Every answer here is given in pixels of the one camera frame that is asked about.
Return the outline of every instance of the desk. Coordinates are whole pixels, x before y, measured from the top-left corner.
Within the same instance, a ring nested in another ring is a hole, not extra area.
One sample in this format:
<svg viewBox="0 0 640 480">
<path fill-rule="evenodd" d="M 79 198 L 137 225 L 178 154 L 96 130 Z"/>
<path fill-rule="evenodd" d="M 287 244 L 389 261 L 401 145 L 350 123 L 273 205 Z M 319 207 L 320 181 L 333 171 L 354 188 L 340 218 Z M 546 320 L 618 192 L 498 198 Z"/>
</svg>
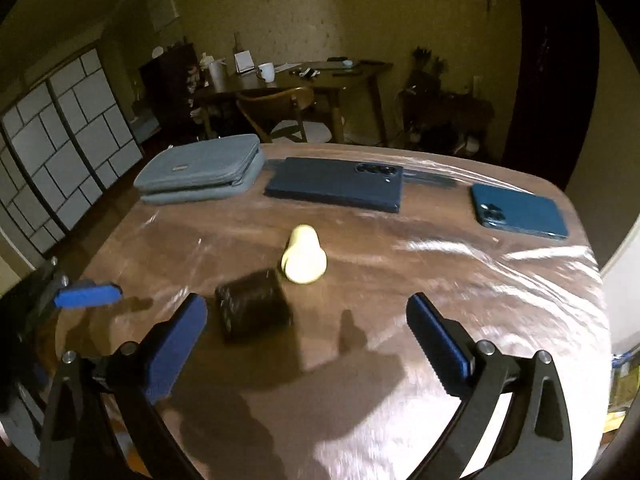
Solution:
<svg viewBox="0 0 640 480">
<path fill-rule="evenodd" d="M 172 396 L 158 405 L 206 478 L 406 478 L 458 405 L 405 323 L 406 300 L 420 290 L 476 340 L 515 355 L 552 353 L 569 411 L 574 478 L 581 478 L 602 434 L 610 342 L 597 264 L 568 198 L 540 178 L 472 160 L 336 144 L 263 148 L 270 159 L 402 164 L 456 185 L 406 183 L 399 214 L 267 198 L 270 170 L 223 201 L 138 202 L 86 270 L 88 278 L 121 285 L 124 301 L 62 311 L 58 357 L 65 348 L 110 354 L 140 341 L 188 292 L 210 296 L 221 283 L 275 266 L 291 230 L 308 223 L 328 267 L 315 283 L 284 283 L 293 325 L 226 346 L 211 312 Z M 469 199 L 473 182 L 552 198 L 570 236 L 483 228 Z M 491 447 L 482 441 L 476 465 Z"/>
<path fill-rule="evenodd" d="M 342 112 L 340 111 L 340 92 L 366 84 L 371 97 L 380 141 L 386 146 L 388 138 L 386 136 L 385 121 L 382 115 L 382 101 L 380 100 L 377 76 L 379 73 L 391 69 L 392 66 L 391 63 L 382 65 L 360 64 L 355 67 L 355 70 L 361 71 L 362 74 L 353 76 L 335 76 L 334 73 L 340 71 L 321 70 L 320 75 L 311 80 L 302 79 L 297 75 L 290 74 L 289 70 L 284 70 L 276 74 L 276 79 L 273 83 L 265 83 L 255 75 L 255 72 L 246 75 L 233 74 L 226 79 L 221 88 L 207 86 L 206 88 L 196 90 L 193 96 L 194 105 L 203 107 L 203 110 L 206 110 L 206 105 L 234 99 L 236 92 L 247 92 L 247 94 L 251 94 L 252 91 L 255 91 L 257 94 L 261 94 L 265 89 L 282 91 L 300 86 L 311 86 L 317 94 L 327 96 L 329 107 L 331 108 L 334 141 L 343 144 L 344 133 L 342 130 Z M 203 120 L 208 134 L 210 132 L 210 126 L 206 111 Z"/>
</svg>

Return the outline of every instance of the wooden desk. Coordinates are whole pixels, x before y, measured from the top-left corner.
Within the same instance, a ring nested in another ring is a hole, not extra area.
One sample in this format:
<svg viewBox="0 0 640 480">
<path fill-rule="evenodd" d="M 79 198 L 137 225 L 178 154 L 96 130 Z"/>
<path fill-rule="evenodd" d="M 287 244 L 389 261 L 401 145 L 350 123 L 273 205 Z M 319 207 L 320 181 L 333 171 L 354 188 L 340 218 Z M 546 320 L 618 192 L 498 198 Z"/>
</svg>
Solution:
<svg viewBox="0 0 640 480">
<path fill-rule="evenodd" d="M 234 99 L 236 92 L 247 92 L 251 94 L 252 91 L 255 91 L 257 94 L 261 94 L 264 93 L 266 89 L 273 89 L 273 91 L 276 92 L 289 88 L 297 88 L 299 86 L 311 86 L 317 94 L 327 96 L 331 109 L 334 141 L 343 144 L 344 133 L 342 130 L 342 111 L 340 110 L 340 92 L 366 84 L 371 97 L 380 141 L 383 146 L 386 146 L 388 138 L 386 136 L 385 121 L 382 115 L 382 101 L 380 100 L 377 76 L 379 73 L 391 69 L 392 66 L 393 64 L 391 63 L 385 63 L 383 65 L 360 64 L 354 67 L 354 69 L 362 71 L 362 74 L 353 76 L 335 76 L 335 73 L 342 71 L 321 70 L 320 75 L 311 80 L 302 79 L 297 75 L 290 74 L 289 70 L 284 70 L 276 74 L 276 79 L 273 83 L 265 83 L 255 75 L 255 72 L 247 75 L 233 74 L 225 80 L 221 88 L 214 88 L 210 85 L 206 88 L 196 90 L 193 99 L 195 106 L 203 107 L 205 111 L 203 120 L 207 128 L 207 134 L 209 134 L 209 116 L 206 113 L 206 105 L 208 104 Z"/>
<path fill-rule="evenodd" d="M 276 266 L 291 230 L 308 223 L 328 267 L 315 283 L 283 282 L 293 325 L 225 345 L 212 309 L 171 397 L 158 405 L 205 478 L 407 478 L 459 403 L 444 393 L 406 325 L 406 300 L 420 290 L 476 340 L 521 356 L 551 352 L 581 478 L 602 436 L 610 340 L 598 266 L 569 199 L 541 178 L 460 158 L 337 144 L 263 149 L 272 159 L 402 164 L 455 185 L 405 183 L 399 214 L 265 197 L 271 170 L 226 200 L 138 202 L 85 273 L 119 284 L 124 300 L 61 311 L 58 358 L 64 349 L 106 355 L 140 341 L 188 292 L 212 296 L 222 283 Z M 473 182 L 552 198 L 569 237 L 482 227 L 469 199 Z M 507 404 L 502 399 L 496 413 Z M 495 421 L 487 437 L 498 433 L 500 416 Z M 482 442 L 475 465 L 493 446 Z"/>
</svg>

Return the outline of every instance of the gray zippered case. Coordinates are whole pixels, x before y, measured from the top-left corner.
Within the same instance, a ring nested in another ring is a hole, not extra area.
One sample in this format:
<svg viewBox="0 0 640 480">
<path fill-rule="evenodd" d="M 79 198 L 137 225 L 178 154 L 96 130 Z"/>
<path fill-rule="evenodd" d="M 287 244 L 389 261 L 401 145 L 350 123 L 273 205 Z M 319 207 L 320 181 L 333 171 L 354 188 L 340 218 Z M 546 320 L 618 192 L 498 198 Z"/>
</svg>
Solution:
<svg viewBox="0 0 640 480">
<path fill-rule="evenodd" d="M 134 186 L 144 202 L 157 205 L 227 198 L 247 190 L 263 164 L 254 134 L 204 140 L 159 153 Z"/>
</svg>

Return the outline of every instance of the white mug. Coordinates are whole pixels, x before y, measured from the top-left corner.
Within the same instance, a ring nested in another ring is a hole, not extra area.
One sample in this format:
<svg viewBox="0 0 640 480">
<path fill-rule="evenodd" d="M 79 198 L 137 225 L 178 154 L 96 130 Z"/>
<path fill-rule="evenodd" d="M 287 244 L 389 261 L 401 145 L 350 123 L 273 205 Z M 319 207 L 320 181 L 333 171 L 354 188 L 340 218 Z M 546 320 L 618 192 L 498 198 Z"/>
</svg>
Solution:
<svg viewBox="0 0 640 480">
<path fill-rule="evenodd" d="M 276 70 L 273 67 L 273 63 L 258 65 L 258 77 L 265 83 L 273 83 L 273 80 L 276 79 Z"/>
</svg>

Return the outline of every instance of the ceiling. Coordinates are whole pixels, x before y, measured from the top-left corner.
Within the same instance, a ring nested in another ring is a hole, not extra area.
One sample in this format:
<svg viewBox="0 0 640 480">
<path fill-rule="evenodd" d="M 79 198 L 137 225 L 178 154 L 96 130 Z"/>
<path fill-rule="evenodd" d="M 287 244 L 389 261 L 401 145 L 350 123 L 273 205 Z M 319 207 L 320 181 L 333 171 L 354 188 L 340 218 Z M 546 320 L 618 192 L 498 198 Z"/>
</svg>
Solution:
<svg viewBox="0 0 640 480">
<path fill-rule="evenodd" d="M 19 73 L 60 41 L 106 19 L 121 0 L 18 0 L 0 25 L 0 73 Z"/>
</svg>

